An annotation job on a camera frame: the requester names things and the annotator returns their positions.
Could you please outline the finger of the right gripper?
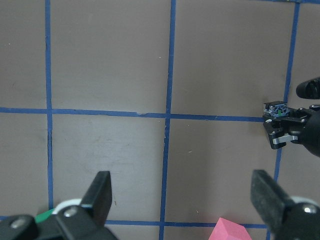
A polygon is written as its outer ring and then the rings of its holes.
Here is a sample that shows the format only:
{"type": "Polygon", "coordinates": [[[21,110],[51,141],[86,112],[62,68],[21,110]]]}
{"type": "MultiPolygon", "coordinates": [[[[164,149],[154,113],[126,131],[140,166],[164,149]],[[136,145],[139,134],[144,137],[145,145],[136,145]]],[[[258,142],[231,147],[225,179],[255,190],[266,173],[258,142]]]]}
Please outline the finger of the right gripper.
{"type": "Polygon", "coordinates": [[[282,117],[272,117],[263,112],[263,125],[269,129],[276,130],[289,130],[302,128],[308,118],[310,113],[305,108],[294,109],[289,107],[289,114],[282,117]]]}
{"type": "Polygon", "coordinates": [[[290,135],[288,133],[283,133],[283,132],[276,132],[272,131],[271,133],[267,134],[268,139],[269,139],[269,144],[270,147],[273,150],[280,149],[284,146],[286,146],[287,142],[292,142],[292,141],[297,141],[298,137],[295,135],[290,135]]]}

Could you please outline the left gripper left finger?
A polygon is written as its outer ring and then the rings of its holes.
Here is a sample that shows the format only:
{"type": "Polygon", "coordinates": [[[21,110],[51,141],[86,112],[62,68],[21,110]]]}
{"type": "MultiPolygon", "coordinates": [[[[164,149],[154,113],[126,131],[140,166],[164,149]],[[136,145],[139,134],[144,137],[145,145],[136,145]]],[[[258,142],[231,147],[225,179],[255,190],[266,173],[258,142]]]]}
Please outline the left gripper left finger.
{"type": "Polygon", "coordinates": [[[109,171],[99,171],[78,204],[69,204],[39,223],[28,214],[0,222],[2,240],[116,240],[105,227],[112,204],[109,171]]]}

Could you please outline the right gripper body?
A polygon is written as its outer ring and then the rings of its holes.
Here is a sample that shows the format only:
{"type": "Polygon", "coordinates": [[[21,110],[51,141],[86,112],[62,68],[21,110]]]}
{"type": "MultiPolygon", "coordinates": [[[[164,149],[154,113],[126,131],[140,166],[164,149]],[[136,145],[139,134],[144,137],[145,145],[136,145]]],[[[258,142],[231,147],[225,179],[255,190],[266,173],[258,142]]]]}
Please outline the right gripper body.
{"type": "Polygon", "coordinates": [[[310,106],[309,110],[310,116],[298,139],[311,154],[320,157],[320,107],[310,106]]]}

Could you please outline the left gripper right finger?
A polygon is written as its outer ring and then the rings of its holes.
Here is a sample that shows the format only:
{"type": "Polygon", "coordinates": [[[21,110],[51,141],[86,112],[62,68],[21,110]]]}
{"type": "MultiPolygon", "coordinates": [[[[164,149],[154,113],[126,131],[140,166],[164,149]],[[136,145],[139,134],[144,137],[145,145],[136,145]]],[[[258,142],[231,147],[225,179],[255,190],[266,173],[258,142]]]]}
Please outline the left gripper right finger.
{"type": "Polygon", "coordinates": [[[320,238],[320,204],[288,195],[265,170],[252,172],[250,200],[274,240],[320,238]]]}

